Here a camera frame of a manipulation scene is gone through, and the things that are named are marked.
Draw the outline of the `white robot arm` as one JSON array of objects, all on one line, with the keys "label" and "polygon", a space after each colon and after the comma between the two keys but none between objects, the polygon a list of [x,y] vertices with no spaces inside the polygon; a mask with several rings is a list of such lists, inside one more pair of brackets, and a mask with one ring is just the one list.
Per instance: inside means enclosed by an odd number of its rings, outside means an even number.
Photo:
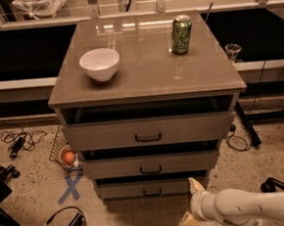
[{"label": "white robot arm", "polygon": [[237,189],[208,192],[189,177],[190,210],[177,226],[197,226],[214,221],[223,226],[261,226],[264,219],[284,222],[284,192],[252,193]]}]

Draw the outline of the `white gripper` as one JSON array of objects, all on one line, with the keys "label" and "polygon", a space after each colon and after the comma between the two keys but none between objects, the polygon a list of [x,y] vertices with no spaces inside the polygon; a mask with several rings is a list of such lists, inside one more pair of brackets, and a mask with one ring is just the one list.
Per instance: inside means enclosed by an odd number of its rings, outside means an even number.
[{"label": "white gripper", "polygon": [[195,178],[189,177],[188,180],[190,193],[193,195],[190,201],[192,214],[186,211],[177,226],[198,226],[199,220],[216,220],[215,194],[205,191],[201,182]]}]

